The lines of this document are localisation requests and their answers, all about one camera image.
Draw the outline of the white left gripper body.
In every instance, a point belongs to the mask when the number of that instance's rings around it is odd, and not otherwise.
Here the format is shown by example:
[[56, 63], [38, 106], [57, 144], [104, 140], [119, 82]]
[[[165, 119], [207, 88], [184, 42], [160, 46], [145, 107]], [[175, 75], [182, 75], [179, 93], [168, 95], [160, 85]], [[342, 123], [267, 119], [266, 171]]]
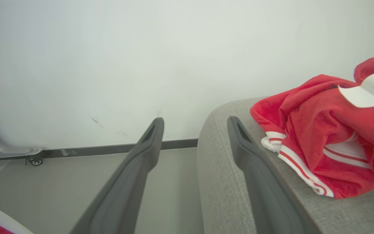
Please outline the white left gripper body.
[[357, 108], [374, 107], [374, 74], [368, 76], [360, 86], [343, 88], [338, 86], [343, 97]]

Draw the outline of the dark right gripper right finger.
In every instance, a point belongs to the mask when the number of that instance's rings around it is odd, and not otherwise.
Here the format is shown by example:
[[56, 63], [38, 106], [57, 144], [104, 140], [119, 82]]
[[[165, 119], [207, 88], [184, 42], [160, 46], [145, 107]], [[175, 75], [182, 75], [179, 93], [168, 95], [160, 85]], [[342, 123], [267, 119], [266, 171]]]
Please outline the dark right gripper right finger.
[[227, 120], [233, 160], [242, 170], [258, 234], [320, 234], [321, 230], [236, 116]]

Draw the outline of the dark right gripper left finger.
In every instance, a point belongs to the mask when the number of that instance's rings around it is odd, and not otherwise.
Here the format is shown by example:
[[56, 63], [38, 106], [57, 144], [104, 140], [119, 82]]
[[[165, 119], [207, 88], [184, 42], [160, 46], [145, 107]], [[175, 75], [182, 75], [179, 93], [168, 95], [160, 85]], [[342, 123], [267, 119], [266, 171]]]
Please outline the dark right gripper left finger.
[[72, 229], [72, 234], [133, 234], [148, 174], [158, 163], [164, 120], [155, 118]]

